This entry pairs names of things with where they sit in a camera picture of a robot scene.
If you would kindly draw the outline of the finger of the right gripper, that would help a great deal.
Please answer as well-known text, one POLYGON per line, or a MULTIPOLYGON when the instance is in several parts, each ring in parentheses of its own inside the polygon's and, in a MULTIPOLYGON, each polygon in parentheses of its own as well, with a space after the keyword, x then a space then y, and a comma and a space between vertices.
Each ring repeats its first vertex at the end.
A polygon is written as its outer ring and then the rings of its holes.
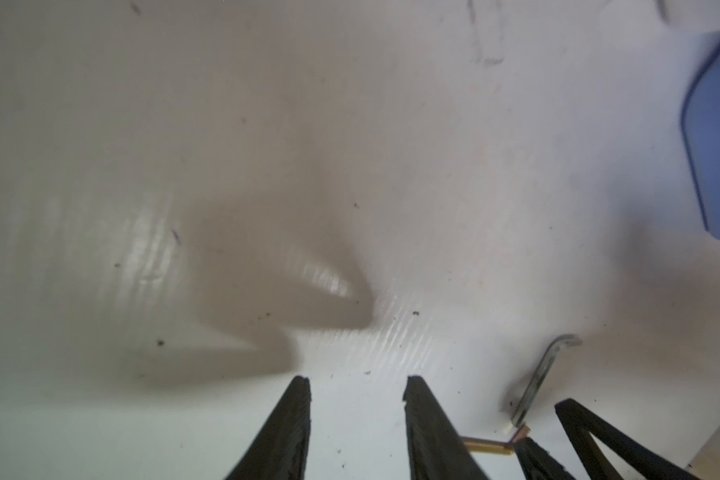
POLYGON ((526 437, 513 444, 526 480, 574 480, 574 477, 533 439, 526 437))
POLYGON ((555 405, 556 415, 591 479, 622 479, 597 440, 645 479, 696 479, 696 476, 653 453, 573 399, 555 405))

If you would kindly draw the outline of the small hex key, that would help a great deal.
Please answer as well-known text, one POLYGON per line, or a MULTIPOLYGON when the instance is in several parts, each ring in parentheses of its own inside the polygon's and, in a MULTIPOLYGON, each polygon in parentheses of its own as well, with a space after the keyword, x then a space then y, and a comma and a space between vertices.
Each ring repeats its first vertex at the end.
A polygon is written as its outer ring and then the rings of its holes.
POLYGON ((538 395, 541 386, 551 371, 552 365, 559 354, 570 347, 577 347, 583 344, 583 340, 574 334, 564 334, 556 337, 547 347, 536 366, 522 396, 514 404, 515 408, 510 417, 511 424, 520 428, 524 425, 525 419, 538 395))

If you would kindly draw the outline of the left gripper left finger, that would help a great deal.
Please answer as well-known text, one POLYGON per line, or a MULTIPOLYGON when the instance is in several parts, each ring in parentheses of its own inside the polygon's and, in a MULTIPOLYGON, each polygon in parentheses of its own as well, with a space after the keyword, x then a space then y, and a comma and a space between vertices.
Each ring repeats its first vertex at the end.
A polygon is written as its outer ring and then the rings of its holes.
POLYGON ((295 376, 228 480, 299 480, 306 470, 311 433, 309 379, 295 376))

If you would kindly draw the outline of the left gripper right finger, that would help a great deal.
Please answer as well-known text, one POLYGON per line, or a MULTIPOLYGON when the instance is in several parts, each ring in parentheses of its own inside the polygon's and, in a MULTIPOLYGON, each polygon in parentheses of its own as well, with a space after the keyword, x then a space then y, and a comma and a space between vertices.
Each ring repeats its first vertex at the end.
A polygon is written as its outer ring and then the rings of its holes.
POLYGON ((488 479, 421 376, 408 377, 403 401, 411 479, 488 479))

